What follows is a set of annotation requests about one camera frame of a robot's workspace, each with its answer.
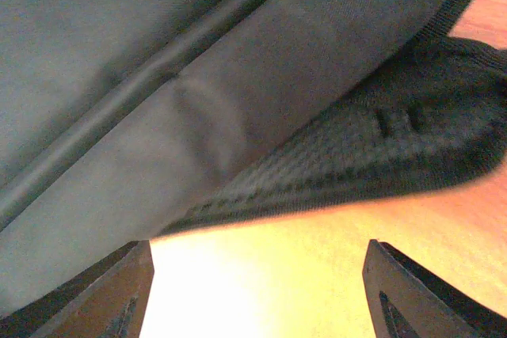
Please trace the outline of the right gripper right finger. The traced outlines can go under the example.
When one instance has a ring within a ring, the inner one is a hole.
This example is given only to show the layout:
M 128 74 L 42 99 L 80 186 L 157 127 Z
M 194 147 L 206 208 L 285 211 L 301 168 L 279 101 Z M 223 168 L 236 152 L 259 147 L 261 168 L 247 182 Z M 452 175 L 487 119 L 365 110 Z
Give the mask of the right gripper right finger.
M 394 246 L 368 243 L 363 281 L 377 337 L 505 337 L 506 318 Z

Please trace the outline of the black student backpack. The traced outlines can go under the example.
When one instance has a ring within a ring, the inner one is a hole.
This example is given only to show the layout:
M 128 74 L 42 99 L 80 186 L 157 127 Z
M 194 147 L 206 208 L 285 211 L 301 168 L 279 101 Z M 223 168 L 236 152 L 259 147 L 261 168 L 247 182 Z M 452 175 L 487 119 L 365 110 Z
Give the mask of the black student backpack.
M 1 0 L 1 315 L 147 240 L 470 0 Z

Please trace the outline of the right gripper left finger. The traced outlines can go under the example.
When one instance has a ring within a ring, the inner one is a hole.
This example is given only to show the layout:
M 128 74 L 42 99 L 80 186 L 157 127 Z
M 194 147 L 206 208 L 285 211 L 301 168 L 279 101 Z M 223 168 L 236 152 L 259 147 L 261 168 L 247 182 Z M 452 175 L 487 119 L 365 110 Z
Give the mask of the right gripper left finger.
M 130 242 L 1 319 L 1 336 L 138 337 L 153 277 L 150 243 Z

